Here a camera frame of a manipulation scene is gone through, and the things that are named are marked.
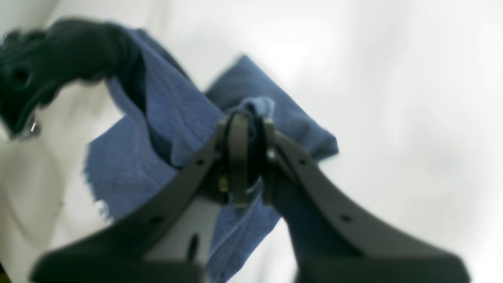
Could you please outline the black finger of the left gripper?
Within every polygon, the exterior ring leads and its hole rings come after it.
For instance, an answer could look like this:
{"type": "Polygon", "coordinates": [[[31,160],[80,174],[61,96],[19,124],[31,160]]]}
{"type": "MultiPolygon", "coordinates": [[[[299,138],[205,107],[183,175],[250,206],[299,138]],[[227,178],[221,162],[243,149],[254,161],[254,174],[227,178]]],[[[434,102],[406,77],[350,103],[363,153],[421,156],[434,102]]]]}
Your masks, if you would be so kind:
{"type": "Polygon", "coordinates": [[[120,27],[77,18],[45,30],[14,30],[1,40],[1,124],[9,138],[26,136],[35,111],[77,79],[97,82],[124,66],[132,40],[120,27]]]}

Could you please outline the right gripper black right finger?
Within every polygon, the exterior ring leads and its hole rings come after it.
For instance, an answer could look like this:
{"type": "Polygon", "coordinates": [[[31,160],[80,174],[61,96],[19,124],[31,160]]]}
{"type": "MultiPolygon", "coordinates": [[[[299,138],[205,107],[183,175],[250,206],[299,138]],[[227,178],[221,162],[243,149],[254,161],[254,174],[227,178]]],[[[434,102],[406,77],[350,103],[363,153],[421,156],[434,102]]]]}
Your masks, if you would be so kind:
{"type": "Polygon", "coordinates": [[[265,203],[287,222],[297,283],[468,283],[458,256],[367,212],[309,154],[262,120],[265,203]]]}

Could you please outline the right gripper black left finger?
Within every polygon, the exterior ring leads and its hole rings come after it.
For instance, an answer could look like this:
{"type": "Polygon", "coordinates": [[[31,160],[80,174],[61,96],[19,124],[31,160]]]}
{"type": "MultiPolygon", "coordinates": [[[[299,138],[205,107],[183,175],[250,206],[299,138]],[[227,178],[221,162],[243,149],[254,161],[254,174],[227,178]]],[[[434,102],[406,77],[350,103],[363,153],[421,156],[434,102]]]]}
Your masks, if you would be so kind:
{"type": "Polygon", "coordinates": [[[128,217],[42,256],[35,283],[210,283],[221,207],[248,206],[249,120],[228,115],[161,192],[128,217]]]}

